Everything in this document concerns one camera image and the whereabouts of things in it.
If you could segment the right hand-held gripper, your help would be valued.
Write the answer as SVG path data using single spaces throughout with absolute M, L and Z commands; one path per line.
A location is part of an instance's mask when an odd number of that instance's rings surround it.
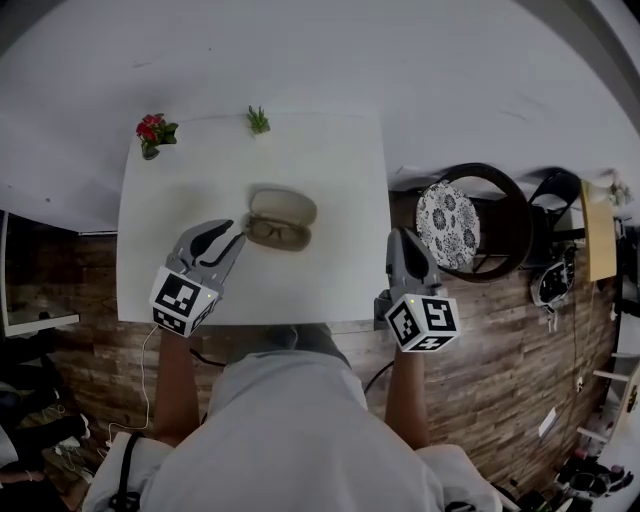
M 391 289 L 374 300 L 374 329 L 388 330 L 404 353 L 435 353 L 459 337 L 459 310 L 440 282 L 428 247 L 407 228 L 387 239 L 386 274 Z M 407 276 L 422 284 L 409 287 Z

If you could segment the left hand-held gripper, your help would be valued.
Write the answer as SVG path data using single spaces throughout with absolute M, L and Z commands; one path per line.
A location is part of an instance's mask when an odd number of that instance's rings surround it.
M 149 304 L 153 321 L 161 328 L 188 337 L 211 314 L 224 292 L 224 281 L 244 247 L 244 234 L 236 235 L 213 261 L 198 261 L 233 225 L 216 219 L 185 231 L 151 288 Z

